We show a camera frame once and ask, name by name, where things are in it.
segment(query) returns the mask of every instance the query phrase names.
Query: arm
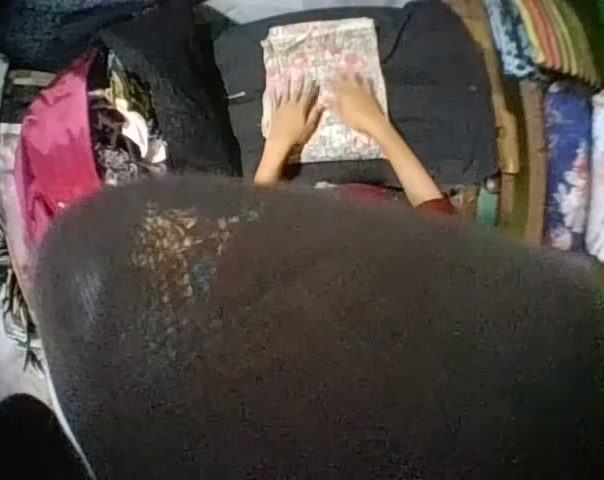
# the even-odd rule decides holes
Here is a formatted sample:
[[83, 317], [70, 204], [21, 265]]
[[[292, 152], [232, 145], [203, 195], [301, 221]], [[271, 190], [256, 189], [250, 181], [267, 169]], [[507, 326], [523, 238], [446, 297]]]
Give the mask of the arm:
[[378, 142], [411, 205], [441, 199], [437, 185], [386, 117], [366, 82], [358, 76], [342, 76], [334, 90], [335, 114], [349, 127]]
[[276, 184], [293, 148], [311, 138], [322, 116], [317, 105], [318, 93], [317, 85], [305, 86], [303, 81], [293, 90], [288, 82], [284, 92], [271, 96], [271, 130], [255, 172], [256, 185]]
[[385, 119], [384, 122], [373, 126], [371, 136], [380, 144], [384, 155], [389, 159], [411, 205], [418, 206], [442, 198], [442, 192], [422, 162], [418, 160], [391, 122]]

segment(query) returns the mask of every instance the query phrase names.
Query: black cloth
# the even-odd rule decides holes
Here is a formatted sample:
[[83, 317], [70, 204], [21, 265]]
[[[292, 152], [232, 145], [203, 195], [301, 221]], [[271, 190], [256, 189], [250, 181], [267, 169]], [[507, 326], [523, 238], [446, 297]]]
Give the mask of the black cloth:
[[149, 82], [170, 170], [242, 174], [211, 38], [195, 28], [190, 2], [163, 4], [99, 36]]
[[54, 413], [30, 395], [0, 403], [0, 480], [89, 476]]
[[566, 257], [187, 177], [72, 208], [36, 274], [98, 478], [604, 478], [604, 308]]
[[[229, 107], [245, 175], [255, 173], [264, 145], [260, 41], [272, 26], [351, 17], [375, 21], [391, 118], [436, 181], [474, 184], [493, 173], [495, 117], [484, 59], [462, 20], [447, 5], [434, 1], [411, 3], [404, 9], [305, 11], [222, 28], [215, 39], [215, 58], [227, 92], [246, 93]], [[384, 160], [295, 165], [289, 174], [309, 182], [399, 186]]]
[[95, 33], [128, 20], [158, 0], [2, 0], [0, 52], [11, 68], [58, 72], [79, 57]]

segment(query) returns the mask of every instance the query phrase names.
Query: striped fabric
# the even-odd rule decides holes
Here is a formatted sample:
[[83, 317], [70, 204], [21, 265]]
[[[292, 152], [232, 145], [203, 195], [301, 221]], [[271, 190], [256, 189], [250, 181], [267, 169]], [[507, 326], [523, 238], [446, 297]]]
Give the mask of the striped fabric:
[[533, 45], [533, 60], [544, 70], [591, 84], [602, 80], [584, 25], [567, 0], [512, 0]]

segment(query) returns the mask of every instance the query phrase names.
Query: magenta satin fabric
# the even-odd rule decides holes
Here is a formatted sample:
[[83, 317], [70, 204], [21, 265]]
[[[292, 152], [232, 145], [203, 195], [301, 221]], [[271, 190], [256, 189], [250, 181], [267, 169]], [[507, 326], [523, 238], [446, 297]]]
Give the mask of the magenta satin fabric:
[[39, 245], [62, 209], [100, 187], [89, 130], [87, 75], [91, 50], [57, 76], [22, 121], [15, 180], [30, 240]]

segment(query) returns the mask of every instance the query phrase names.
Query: blue floral fabric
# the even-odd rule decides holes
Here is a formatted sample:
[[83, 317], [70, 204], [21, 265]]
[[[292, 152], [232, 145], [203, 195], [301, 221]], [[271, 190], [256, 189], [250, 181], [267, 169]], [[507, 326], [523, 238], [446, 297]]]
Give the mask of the blue floral fabric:
[[544, 215], [546, 243], [559, 250], [585, 251], [591, 187], [589, 93], [570, 83], [554, 83], [545, 98], [548, 149]]
[[537, 75], [533, 45], [524, 28], [520, 11], [512, 0], [483, 0], [489, 15], [493, 41], [506, 75], [528, 78]]

